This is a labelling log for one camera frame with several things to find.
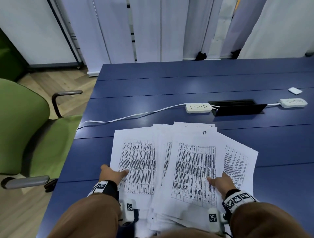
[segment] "brown sleeve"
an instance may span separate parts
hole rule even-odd
[[[116,199],[94,193],[70,206],[48,238],[115,238],[120,213]]]
[[[239,206],[231,217],[230,228],[234,238],[311,237],[292,216],[269,203],[247,203]]]

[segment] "chair seat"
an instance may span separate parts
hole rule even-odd
[[[68,116],[52,124],[33,153],[30,177],[59,177],[81,119],[82,115]]]

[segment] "metal armrest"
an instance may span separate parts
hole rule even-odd
[[[51,97],[51,101],[52,101],[52,104],[53,104],[53,108],[55,109],[56,115],[57,115],[59,118],[62,118],[62,116],[61,116],[61,114],[60,114],[60,112],[59,112],[59,108],[58,108],[57,102],[56,102],[56,98],[57,98],[57,97],[59,97],[59,96],[65,96],[65,95],[82,94],[82,93],[83,93],[82,90],[64,91],[64,92],[55,93],[55,94]]]
[[[7,177],[1,181],[1,187],[4,189],[17,189],[24,187],[33,187],[44,185],[48,183],[49,176],[37,176],[29,178],[15,179],[13,177]]]

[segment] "wooden floor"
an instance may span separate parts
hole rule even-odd
[[[89,78],[87,70],[59,70],[28,74],[18,83],[45,98],[50,106],[49,118],[56,119],[51,96],[59,91],[82,90],[81,95],[57,98],[61,115],[82,114],[96,79]],[[51,195],[43,186],[15,190],[0,187],[0,238],[35,238]]]

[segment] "power strip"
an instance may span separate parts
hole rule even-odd
[[[305,107],[307,102],[302,98],[286,98],[280,99],[279,103],[282,107]]]
[[[212,106],[209,103],[188,103],[185,105],[187,113],[211,112]]]

